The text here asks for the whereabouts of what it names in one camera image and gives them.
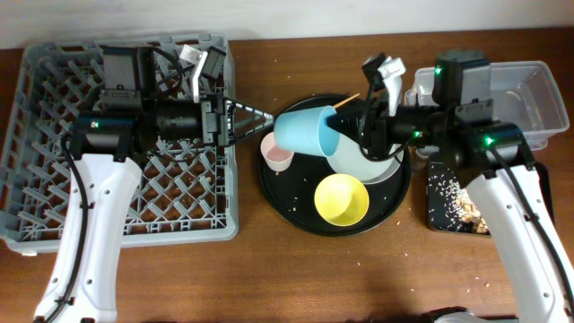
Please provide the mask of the yellow bowl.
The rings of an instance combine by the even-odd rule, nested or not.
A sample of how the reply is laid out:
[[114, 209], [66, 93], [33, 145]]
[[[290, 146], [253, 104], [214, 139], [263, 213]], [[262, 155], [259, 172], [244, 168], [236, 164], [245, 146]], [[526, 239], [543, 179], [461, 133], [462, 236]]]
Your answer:
[[366, 187], [355, 177], [332, 174], [317, 185], [314, 205], [327, 223], [349, 227], [365, 217], [370, 207], [370, 196]]

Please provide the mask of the pink cup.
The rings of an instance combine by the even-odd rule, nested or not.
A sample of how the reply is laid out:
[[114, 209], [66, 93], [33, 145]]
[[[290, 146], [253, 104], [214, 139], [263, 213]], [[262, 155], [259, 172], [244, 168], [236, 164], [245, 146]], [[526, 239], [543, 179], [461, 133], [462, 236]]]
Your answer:
[[274, 132], [270, 132], [263, 138], [260, 144], [260, 152], [266, 165], [275, 172], [282, 172], [291, 166], [294, 152], [287, 151], [278, 146]]

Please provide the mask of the grey plate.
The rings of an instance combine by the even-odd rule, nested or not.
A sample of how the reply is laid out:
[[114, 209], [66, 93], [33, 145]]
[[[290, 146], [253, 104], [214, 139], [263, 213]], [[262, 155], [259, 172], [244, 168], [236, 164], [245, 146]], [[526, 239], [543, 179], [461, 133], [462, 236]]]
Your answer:
[[340, 135], [335, 153], [326, 158], [335, 173], [355, 177], [364, 185], [378, 184], [393, 176], [400, 167], [403, 153], [385, 161], [369, 161], [360, 147], [345, 135]]

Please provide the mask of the blue cup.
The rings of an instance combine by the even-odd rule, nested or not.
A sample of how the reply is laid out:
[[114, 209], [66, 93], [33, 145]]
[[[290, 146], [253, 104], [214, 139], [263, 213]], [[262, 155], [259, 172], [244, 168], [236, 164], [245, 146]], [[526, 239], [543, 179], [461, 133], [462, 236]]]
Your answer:
[[337, 149], [340, 134], [327, 124], [327, 119], [335, 114], [335, 108], [330, 105], [283, 113], [274, 122], [275, 141], [287, 151], [331, 156]]

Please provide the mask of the wooden chopstick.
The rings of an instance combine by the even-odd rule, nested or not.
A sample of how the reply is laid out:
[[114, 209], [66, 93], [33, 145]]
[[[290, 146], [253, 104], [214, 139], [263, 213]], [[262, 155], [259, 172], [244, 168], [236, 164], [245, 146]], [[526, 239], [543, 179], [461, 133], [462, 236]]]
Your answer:
[[332, 105], [334, 109], [338, 109], [340, 107], [342, 107], [343, 105], [349, 103], [350, 101], [356, 99], [357, 97], [359, 97], [361, 94], [360, 93], [356, 93], [354, 95], [349, 96], [348, 98], [341, 100], [339, 102], [337, 102], [336, 104]]

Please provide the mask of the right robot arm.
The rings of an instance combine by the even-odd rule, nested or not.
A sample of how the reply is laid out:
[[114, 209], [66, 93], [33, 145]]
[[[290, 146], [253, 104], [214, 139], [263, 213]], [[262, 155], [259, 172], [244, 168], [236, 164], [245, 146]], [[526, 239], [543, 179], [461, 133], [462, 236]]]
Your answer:
[[386, 93], [326, 122], [372, 162], [409, 147], [438, 147], [487, 223], [511, 281], [518, 320], [571, 322], [573, 266], [522, 131], [493, 117], [489, 60], [480, 51], [449, 50], [438, 54], [433, 75], [430, 106], [404, 106]]

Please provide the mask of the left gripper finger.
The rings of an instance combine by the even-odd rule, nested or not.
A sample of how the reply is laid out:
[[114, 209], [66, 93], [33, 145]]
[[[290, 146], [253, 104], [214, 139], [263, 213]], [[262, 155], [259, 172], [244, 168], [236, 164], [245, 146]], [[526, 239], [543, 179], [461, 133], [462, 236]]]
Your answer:
[[263, 110], [256, 109], [248, 104], [232, 99], [226, 100], [226, 110], [229, 115], [238, 117], [240, 120], [251, 119], [255, 121], [273, 121], [274, 116]]
[[250, 138], [261, 131], [272, 127], [274, 122], [272, 119], [244, 119], [239, 122], [234, 123], [231, 126], [230, 132], [228, 134], [228, 144], [237, 144]]

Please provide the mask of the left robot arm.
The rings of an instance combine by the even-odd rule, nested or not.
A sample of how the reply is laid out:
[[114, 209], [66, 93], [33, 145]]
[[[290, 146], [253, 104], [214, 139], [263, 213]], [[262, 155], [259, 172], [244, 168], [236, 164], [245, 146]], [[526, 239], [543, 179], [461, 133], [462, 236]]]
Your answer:
[[178, 59], [150, 46], [108, 46], [94, 89], [60, 146], [71, 171], [63, 236], [37, 322], [113, 322], [122, 236], [147, 155], [160, 139], [229, 147], [271, 127], [274, 116], [221, 93], [175, 100], [160, 89], [155, 56], [184, 77]]

